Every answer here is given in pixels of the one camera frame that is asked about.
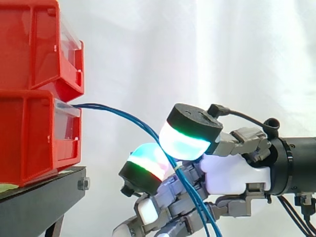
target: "screw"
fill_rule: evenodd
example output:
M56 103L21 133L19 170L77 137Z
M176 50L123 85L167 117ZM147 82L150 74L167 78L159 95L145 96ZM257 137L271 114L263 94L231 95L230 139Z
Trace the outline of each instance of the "screw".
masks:
M78 181L78 189L82 191L89 190L90 188L90 178L83 177Z

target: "red storage bin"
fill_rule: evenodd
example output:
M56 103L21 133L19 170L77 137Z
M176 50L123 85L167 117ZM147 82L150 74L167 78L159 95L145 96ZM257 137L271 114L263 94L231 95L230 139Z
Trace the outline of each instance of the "red storage bin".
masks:
M41 90L0 90L0 183L24 186L80 162L81 110Z
M56 0L0 0L0 32L0 89L49 90L64 102L83 95L83 43Z

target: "black cable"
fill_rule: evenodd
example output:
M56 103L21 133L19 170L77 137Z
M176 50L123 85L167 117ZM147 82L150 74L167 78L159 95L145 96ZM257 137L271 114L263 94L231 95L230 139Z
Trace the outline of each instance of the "black cable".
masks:
M248 115L245 115L245 114L243 114L241 112L238 112L238 111L229 110L229 114L241 117L241 118L243 118L245 120L248 120L248 121L254 123L255 125L258 125L258 126L260 126L262 128L265 128L265 129L272 129L272 130L278 130L279 129L279 127L273 127L273 126L266 125L266 124L261 123L260 121L258 121L256 119L254 119L254 118L252 118L252 117L250 117Z
M280 201L280 203L282 204L282 206L284 207L284 209L285 209L285 211L287 212L287 214L289 214L289 216L291 217L291 219L294 221L294 223L296 224L296 226L301 230L301 232L305 235L305 236L307 236L307 237L311 237L311 236L313 236L312 235L312 233L311 233L311 231L307 228L307 230L308 230L308 232L307 232L307 230L305 230L304 229L304 227L299 223L300 221L298 221L296 218L295 218L295 216L293 215L293 213L291 212L291 210L290 210L290 207L289 206L287 206L286 205L286 202L284 201L284 197L277 197L278 198L278 200Z
M290 204L290 202L283 196L278 197L281 202L284 202L285 205L289 208L289 210L294 214L294 216L297 218L297 220L300 222L300 225L306 230L306 232L309 234L309 236L313 236L313 233L309 229L309 227L305 224L303 219L300 217L300 215L297 213L297 211L294 209L294 207Z
M311 224L309 220L306 220L307 226L311 229L311 231L316 235L316 229L315 227Z
M139 194L139 193L133 193L133 195L135 196L135 197L138 197L138 198L140 198L142 195L141 194Z

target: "white fabric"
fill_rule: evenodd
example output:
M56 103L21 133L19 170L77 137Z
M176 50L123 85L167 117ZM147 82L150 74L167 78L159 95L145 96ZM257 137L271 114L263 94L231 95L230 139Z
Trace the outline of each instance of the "white fabric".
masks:
M282 136L316 136L316 1L60 4L85 42L86 91L77 102L126 110L157 132L176 102L219 103L260 120L278 118ZM91 188L66 215L62 236L108 237L134 215L135 198L120 193L118 172L129 152L152 140L107 112L83 117L80 165L87 166ZM236 117L221 122L226 132L251 126ZM225 237L301 235L276 199L251 218L223 217L218 224Z

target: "glowing led light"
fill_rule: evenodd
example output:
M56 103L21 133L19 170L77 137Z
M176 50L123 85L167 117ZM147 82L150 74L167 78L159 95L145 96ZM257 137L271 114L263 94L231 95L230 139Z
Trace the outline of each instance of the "glowing led light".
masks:
M160 180L169 169L169 162L163 150L157 143L145 143L138 147L127 161L143 167Z
M186 136L173 129L167 122L160 131L159 141L167 154L180 160L199 158L211 144L202 139Z

